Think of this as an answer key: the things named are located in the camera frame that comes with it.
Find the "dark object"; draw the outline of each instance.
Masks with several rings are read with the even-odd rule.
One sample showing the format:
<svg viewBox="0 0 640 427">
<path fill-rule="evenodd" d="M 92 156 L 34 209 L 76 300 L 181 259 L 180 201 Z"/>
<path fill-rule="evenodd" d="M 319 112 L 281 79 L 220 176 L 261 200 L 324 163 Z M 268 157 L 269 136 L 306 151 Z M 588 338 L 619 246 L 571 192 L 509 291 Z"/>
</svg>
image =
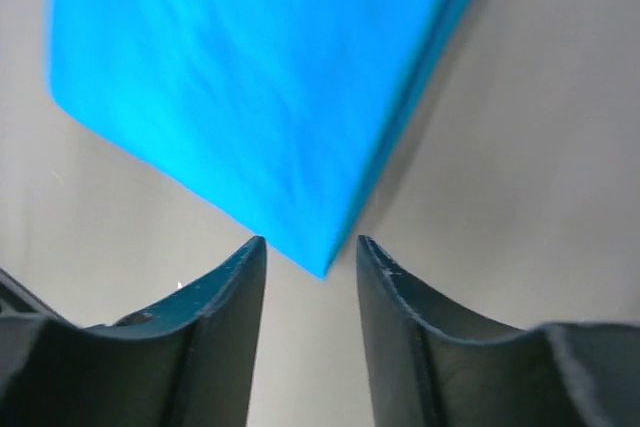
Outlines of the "dark object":
<svg viewBox="0 0 640 427">
<path fill-rule="evenodd" d="M 489 320 L 358 242 L 377 427 L 640 425 L 640 329 Z"/>
<path fill-rule="evenodd" d="M 77 328 L 3 273 L 0 425 L 244 427 L 264 239 L 114 326 Z"/>
</svg>

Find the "gray table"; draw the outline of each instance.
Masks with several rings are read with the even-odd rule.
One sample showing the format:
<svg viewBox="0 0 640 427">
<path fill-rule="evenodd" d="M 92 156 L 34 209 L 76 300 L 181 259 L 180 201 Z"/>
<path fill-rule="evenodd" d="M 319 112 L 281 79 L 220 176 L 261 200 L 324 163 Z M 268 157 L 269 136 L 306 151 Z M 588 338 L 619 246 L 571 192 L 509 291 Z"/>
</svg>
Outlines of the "gray table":
<svg viewBox="0 0 640 427">
<path fill-rule="evenodd" d="M 250 233 L 85 131 L 43 82 L 44 0 L 0 0 L 0 264 L 113 320 Z M 478 0 L 361 223 L 504 322 L 640 313 L 640 0 Z M 370 426 L 352 252 L 270 253 L 249 425 Z"/>
</svg>

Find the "blue fabric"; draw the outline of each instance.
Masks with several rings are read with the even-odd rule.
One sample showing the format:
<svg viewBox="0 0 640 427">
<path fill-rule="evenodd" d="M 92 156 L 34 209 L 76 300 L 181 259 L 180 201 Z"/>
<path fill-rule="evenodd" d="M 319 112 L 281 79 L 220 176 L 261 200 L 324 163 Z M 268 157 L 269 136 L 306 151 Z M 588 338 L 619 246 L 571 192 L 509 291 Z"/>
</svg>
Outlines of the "blue fabric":
<svg viewBox="0 0 640 427">
<path fill-rule="evenodd" d="M 468 0 L 53 0 L 89 129 L 324 277 Z"/>
</svg>

